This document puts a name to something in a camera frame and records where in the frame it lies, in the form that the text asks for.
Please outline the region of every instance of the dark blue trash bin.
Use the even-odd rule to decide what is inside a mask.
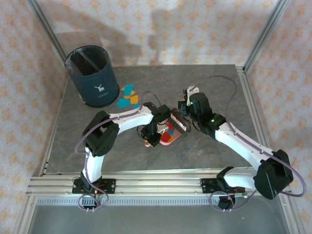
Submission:
[[[86,45],[72,51],[65,68],[88,106],[104,107],[119,95],[119,85],[106,50]]]

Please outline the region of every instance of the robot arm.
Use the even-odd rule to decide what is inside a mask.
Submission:
[[[212,112],[205,94],[200,93],[198,88],[192,88],[189,87],[184,92],[185,100],[178,103],[182,115],[190,117],[198,124],[202,133],[233,149],[254,168],[248,170],[227,167],[217,176],[218,186],[222,190],[227,187],[257,189],[267,199],[276,197],[293,181],[293,174],[291,170],[264,153],[290,164],[288,155],[282,150],[274,152],[262,146],[231,124],[233,132],[225,117]]]
[[[137,112],[137,109],[120,114],[107,114],[105,111],[98,112],[84,130],[83,135],[100,122],[110,118],[113,120],[95,129],[85,140],[88,160],[81,172],[84,190],[90,193],[93,191],[86,179],[85,169],[87,169],[90,182],[98,186],[102,175],[101,168],[104,156],[112,149],[118,134],[139,125],[145,125],[141,131],[142,136],[151,146],[155,147],[160,142],[161,134],[159,132],[164,130],[158,128],[157,123],[167,119],[170,114],[170,109],[166,105],[157,108],[151,102],[144,103],[139,112]]]

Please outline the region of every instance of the patterned wallpaper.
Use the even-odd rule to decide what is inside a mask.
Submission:
[[[312,230],[312,5],[291,0],[248,78],[271,147],[284,149],[304,177],[308,194],[298,207],[306,233]],[[292,183],[295,193],[301,183]]]
[[[39,0],[66,53],[103,46],[113,65],[244,65],[278,0]]]
[[[25,0],[2,0],[0,15],[0,234],[10,234],[67,75]]]

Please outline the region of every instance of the yellow paper piece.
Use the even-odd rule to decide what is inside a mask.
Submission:
[[[130,97],[131,104],[137,104],[138,102],[138,95]]]
[[[133,94],[135,94],[135,91],[131,91],[131,95],[130,96],[124,96],[125,99],[129,99],[129,97],[131,97]]]

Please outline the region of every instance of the blue paper piece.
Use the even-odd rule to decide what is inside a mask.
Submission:
[[[123,91],[123,94],[125,96],[130,96],[131,95],[131,91],[134,89],[135,85],[134,84],[128,84],[125,85],[125,90]]]
[[[121,98],[117,103],[117,106],[119,106],[120,108],[125,108],[130,105],[131,105],[131,102],[125,98]]]
[[[133,105],[133,109],[136,109],[136,108],[139,108],[140,107],[140,104],[134,104]]]
[[[174,129],[173,130],[168,130],[168,133],[172,136],[174,134]]]

